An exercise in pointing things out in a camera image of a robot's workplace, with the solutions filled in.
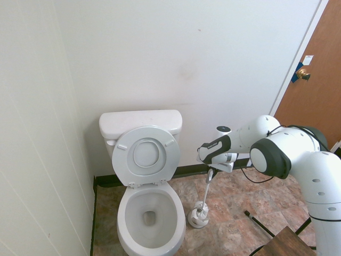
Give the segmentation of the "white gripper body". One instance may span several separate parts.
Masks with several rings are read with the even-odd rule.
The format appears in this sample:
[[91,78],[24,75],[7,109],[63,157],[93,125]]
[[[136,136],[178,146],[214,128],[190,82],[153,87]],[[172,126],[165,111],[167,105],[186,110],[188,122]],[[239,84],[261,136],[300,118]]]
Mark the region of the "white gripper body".
[[234,162],[210,164],[209,166],[211,168],[215,168],[215,169],[223,171],[223,172],[232,172],[233,166],[234,166]]

